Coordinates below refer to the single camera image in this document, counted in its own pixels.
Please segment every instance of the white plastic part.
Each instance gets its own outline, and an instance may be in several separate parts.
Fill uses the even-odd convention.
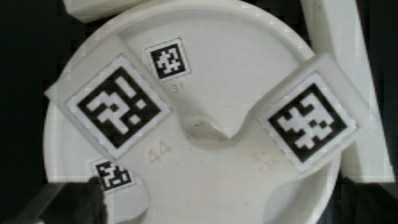
[[[184,39],[193,74],[163,82],[148,72],[147,49],[177,38]],[[111,20],[74,56],[61,77],[70,82],[63,87],[68,93],[84,88],[122,54],[173,108],[118,161],[148,186],[150,210],[141,223],[317,223],[340,152],[301,173],[255,119],[241,132],[258,100],[314,57],[292,28],[239,1],[143,4]],[[52,100],[65,103],[68,96],[59,102],[59,93],[54,89]],[[203,130],[193,130],[198,123]],[[212,139],[214,134],[203,135],[210,131],[226,138]],[[90,164],[106,153],[81,133],[52,104],[45,135],[51,181],[84,181],[93,176]],[[120,213],[111,223],[141,218],[143,201],[113,201],[111,209]]]
[[[83,21],[116,15],[147,0],[65,0],[70,15]]]
[[[303,0],[303,8],[315,52],[331,52],[378,114],[344,154],[344,176],[360,183],[395,182],[356,0]]]

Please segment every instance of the black background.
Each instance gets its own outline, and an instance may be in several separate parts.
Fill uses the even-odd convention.
[[[299,0],[250,1],[305,33]],[[365,37],[392,160],[398,158],[398,1],[362,0]],[[43,92],[104,21],[84,25],[63,1],[0,1],[0,222],[19,215],[47,183]]]

